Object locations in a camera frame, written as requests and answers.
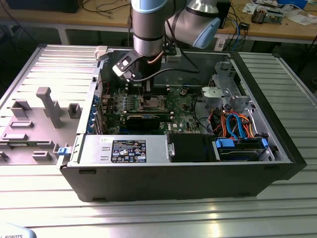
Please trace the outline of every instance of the cable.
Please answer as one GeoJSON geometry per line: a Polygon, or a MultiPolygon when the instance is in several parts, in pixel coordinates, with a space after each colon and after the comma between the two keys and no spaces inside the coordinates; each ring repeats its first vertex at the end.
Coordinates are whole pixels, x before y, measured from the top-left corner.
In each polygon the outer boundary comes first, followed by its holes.
{"type": "Polygon", "coordinates": [[[186,83],[188,80],[190,80],[190,79],[193,79],[194,81],[198,82],[198,83],[203,87],[201,81],[199,81],[199,80],[196,79],[196,78],[186,78],[185,81],[183,82],[183,87],[185,87],[185,83],[186,83]]]}
{"type": "MultiPolygon", "coordinates": [[[[170,26],[168,20],[166,21],[166,23],[167,23],[168,29],[169,29],[169,31],[170,31],[170,33],[171,33],[171,35],[172,35],[173,41],[174,41],[174,43],[176,44],[176,38],[175,38],[175,35],[174,35],[174,33],[173,33],[172,27],[170,26]]],[[[180,50],[180,52],[182,53],[182,55],[189,61],[189,63],[191,63],[192,66],[197,70],[197,73],[199,73],[200,70],[199,70],[199,68],[197,67],[197,65],[183,52],[183,50],[182,50],[180,47],[179,47],[179,50],[180,50]]]]}
{"type": "Polygon", "coordinates": [[[307,50],[308,52],[311,50],[311,48],[313,47],[316,40],[317,40],[317,35],[315,36],[315,39],[313,40],[312,44],[309,46],[309,48],[307,50]]]}
{"type": "Polygon", "coordinates": [[[197,71],[193,71],[193,70],[187,70],[187,69],[181,69],[181,68],[165,68],[165,69],[162,69],[154,74],[152,74],[151,76],[149,77],[146,77],[146,78],[142,78],[142,79],[133,79],[132,81],[133,82],[142,82],[142,81],[146,81],[148,79],[151,79],[153,78],[154,76],[157,76],[158,74],[161,74],[163,72],[166,72],[166,71],[180,71],[180,72],[186,72],[186,73],[197,73],[197,71]]]}
{"type": "Polygon", "coordinates": [[[106,82],[107,83],[107,92],[106,92],[106,95],[108,94],[109,92],[109,82],[107,79],[102,79],[99,81],[99,83],[96,85],[96,88],[98,89],[99,85],[102,83],[102,82],[106,82]]]}
{"type": "Polygon", "coordinates": [[[154,60],[148,60],[148,64],[153,64],[156,61],[158,61],[164,54],[164,51],[161,51],[161,53],[158,54],[158,56],[156,56],[156,58],[154,60]]]}
{"type": "Polygon", "coordinates": [[[232,51],[234,51],[234,49],[236,48],[237,43],[239,42],[239,36],[240,36],[240,29],[239,29],[238,23],[237,23],[236,21],[233,21],[233,22],[234,22],[234,23],[236,24],[236,26],[237,26],[238,35],[237,35],[237,40],[236,40],[236,42],[235,42],[234,45],[233,45],[232,51]]]}
{"type": "MultiPolygon", "coordinates": [[[[171,32],[171,35],[173,37],[173,40],[176,41],[175,39],[175,36],[173,34],[173,31],[172,31],[172,28],[169,24],[168,21],[166,21],[168,27],[169,27],[169,30],[171,32]]],[[[188,70],[188,69],[183,69],[183,68],[165,68],[165,69],[162,69],[146,78],[142,78],[142,79],[133,79],[132,81],[133,82],[142,82],[142,81],[146,81],[148,79],[151,79],[153,78],[154,76],[157,76],[158,74],[161,74],[163,72],[166,72],[166,71],[180,71],[180,72],[186,72],[186,73],[200,73],[200,70],[198,69],[198,67],[196,66],[196,64],[183,52],[183,50],[181,48],[179,48],[179,50],[181,51],[182,55],[191,63],[191,65],[196,69],[196,70],[188,70]]]]}
{"type": "Polygon", "coordinates": [[[89,10],[89,9],[85,8],[85,4],[88,3],[89,1],[90,1],[90,0],[86,0],[86,1],[83,2],[83,4],[82,4],[83,9],[85,9],[86,11],[89,11],[89,12],[107,12],[107,11],[116,10],[116,9],[118,9],[118,8],[121,8],[121,7],[130,5],[130,3],[129,3],[129,4],[117,6],[117,7],[111,8],[111,9],[103,10],[103,11],[92,11],[92,10],[89,10]]]}
{"type": "Polygon", "coordinates": [[[246,135],[245,135],[245,133],[244,133],[244,131],[243,131],[243,129],[242,129],[242,122],[241,122],[239,116],[236,115],[236,114],[230,114],[230,115],[227,117],[227,119],[226,119],[226,126],[227,126],[228,132],[229,132],[236,140],[238,139],[238,137],[237,137],[237,136],[231,131],[231,129],[230,129],[230,118],[231,118],[231,117],[236,117],[237,123],[238,123],[238,129],[239,129],[240,136],[241,136],[242,138],[246,138],[246,135]]]}
{"type": "Polygon", "coordinates": [[[23,26],[21,26],[21,24],[20,24],[17,20],[15,20],[15,18],[7,11],[7,9],[4,7],[3,2],[2,2],[1,0],[0,0],[0,3],[1,3],[1,5],[2,5],[4,11],[8,14],[8,16],[11,17],[11,19],[23,29],[23,31],[35,42],[36,45],[38,45],[39,43],[38,43],[38,42],[23,28],[23,26]]]}
{"type": "Polygon", "coordinates": [[[193,107],[194,107],[194,118],[195,118],[195,120],[198,122],[198,124],[199,124],[201,127],[203,127],[204,129],[206,129],[206,131],[207,131],[209,134],[214,135],[213,132],[212,132],[209,128],[207,128],[204,124],[202,124],[202,123],[198,120],[198,118],[197,118],[197,116],[196,116],[196,104],[197,104],[198,97],[199,97],[199,95],[197,95],[197,97],[196,97],[196,99],[195,99],[195,102],[194,102],[194,106],[193,106],[193,107]]]}

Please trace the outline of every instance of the electronic equipment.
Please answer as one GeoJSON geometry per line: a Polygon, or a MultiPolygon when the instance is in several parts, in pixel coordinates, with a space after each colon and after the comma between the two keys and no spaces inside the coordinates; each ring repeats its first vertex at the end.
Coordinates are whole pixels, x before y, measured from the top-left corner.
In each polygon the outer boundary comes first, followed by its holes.
{"type": "Polygon", "coordinates": [[[303,119],[314,127],[317,103],[280,58],[188,52],[201,72],[159,74],[146,98],[111,70],[131,49],[107,47],[96,61],[97,49],[36,49],[1,100],[1,165],[57,164],[87,202],[256,196],[305,167],[297,146],[314,139],[292,131],[303,119]],[[285,111],[295,102],[300,114],[285,111]]]}
{"type": "Polygon", "coordinates": [[[76,13],[83,0],[6,0],[11,9],[76,13]]]}

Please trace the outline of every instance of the warning label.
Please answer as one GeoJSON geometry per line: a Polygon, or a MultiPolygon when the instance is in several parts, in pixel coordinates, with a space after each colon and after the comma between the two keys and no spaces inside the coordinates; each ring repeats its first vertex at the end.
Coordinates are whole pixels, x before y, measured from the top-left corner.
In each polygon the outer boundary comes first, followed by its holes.
{"type": "Polygon", "coordinates": [[[145,140],[114,140],[111,161],[113,163],[145,163],[145,140]]]}

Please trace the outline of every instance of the blue clip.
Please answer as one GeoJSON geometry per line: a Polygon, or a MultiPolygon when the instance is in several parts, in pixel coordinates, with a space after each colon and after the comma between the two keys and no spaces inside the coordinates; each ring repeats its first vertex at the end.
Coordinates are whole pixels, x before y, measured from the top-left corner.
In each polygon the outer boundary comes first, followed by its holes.
{"type": "Polygon", "coordinates": [[[88,126],[88,127],[86,127],[86,132],[93,133],[93,129],[90,126],[88,126]]]}
{"type": "Polygon", "coordinates": [[[218,139],[216,140],[216,147],[235,147],[232,139],[218,139]]]}
{"type": "Polygon", "coordinates": [[[268,142],[267,142],[267,140],[263,138],[261,141],[262,141],[263,146],[264,146],[265,148],[267,148],[267,147],[268,147],[268,142]]]}
{"type": "Polygon", "coordinates": [[[97,95],[94,95],[94,103],[98,103],[100,101],[100,98],[97,95]]]}
{"type": "Polygon", "coordinates": [[[72,147],[60,147],[58,149],[57,154],[59,156],[61,156],[61,155],[70,155],[71,154],[71,150],[72,150],[72,147]]]}

